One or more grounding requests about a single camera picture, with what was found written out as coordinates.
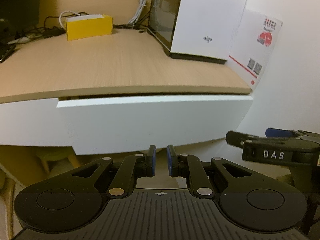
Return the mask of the wooden stool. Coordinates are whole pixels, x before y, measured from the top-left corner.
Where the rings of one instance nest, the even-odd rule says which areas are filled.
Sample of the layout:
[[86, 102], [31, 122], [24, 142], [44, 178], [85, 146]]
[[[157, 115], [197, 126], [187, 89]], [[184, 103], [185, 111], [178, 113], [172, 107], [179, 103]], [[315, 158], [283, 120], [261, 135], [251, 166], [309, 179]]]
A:
[[49, 162], [68, 159], [74, 168], [81, 166], [76, 153], [71, 146], [36, 147], [35, 154], [40, 159], [46, 174], [49, 174]]

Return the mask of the black keyboard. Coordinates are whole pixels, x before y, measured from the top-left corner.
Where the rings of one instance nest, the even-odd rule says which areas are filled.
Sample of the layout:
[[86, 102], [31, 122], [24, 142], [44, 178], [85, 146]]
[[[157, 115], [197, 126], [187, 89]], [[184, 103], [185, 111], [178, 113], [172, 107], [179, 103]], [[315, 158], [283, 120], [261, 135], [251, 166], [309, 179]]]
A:
[[17, 44], [4, 44], [1, 42], [0, 44], [0, 63], [3, 63], [12, 53], [14, 52]]

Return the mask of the white aigo computer case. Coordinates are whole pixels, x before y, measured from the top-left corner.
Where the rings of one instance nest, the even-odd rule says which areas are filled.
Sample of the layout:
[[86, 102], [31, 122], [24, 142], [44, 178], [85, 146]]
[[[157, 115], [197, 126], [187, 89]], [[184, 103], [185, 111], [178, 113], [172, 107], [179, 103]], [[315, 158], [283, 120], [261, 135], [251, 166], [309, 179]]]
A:
[[151, 0], [148, 32], [172, 59], [224, 64], [247, 0]]

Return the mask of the yellow cardboard box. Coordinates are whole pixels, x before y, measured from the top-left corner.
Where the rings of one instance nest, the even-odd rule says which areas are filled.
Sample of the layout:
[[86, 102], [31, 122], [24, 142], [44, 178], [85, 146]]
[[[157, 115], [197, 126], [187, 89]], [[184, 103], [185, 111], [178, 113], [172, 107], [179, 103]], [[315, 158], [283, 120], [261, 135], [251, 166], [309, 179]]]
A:
[[111, 35], [113, 33], [113, 17], [104, 14], [70, 17], [66, 20], [68, 41], [82, 38]]

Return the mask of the black monitor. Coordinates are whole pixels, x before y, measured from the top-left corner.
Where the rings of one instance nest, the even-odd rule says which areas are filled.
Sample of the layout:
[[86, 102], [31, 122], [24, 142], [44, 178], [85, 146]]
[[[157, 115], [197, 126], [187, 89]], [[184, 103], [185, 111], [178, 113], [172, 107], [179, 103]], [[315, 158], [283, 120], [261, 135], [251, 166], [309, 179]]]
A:
[[38, 24], [40, 0], [1, 0], [1, 40]]

